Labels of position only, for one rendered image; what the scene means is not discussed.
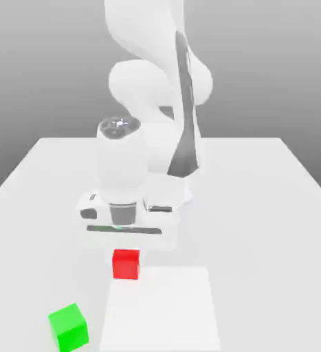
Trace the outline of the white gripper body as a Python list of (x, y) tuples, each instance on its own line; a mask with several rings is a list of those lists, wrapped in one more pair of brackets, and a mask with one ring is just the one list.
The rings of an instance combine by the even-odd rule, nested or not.
[(125, 226), (90, 222), (79, 229), (79, 246), (88, 249), (171, 251), (177, 245), (176, 223), (149, 222)]

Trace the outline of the small red cube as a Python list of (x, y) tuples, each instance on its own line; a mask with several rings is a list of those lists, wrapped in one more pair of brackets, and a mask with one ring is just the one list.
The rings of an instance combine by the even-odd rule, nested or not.
[(137, 280), (140, 272), (138, 249), (116, 249), (112, 256), (114, 279)]

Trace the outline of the small green cube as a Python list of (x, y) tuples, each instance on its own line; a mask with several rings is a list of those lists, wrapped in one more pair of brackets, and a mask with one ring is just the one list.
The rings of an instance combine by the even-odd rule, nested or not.
[(52, 312), (48, 321), (58, 352), (72, 352), (89, 343), (87, 321), (76, 303)]

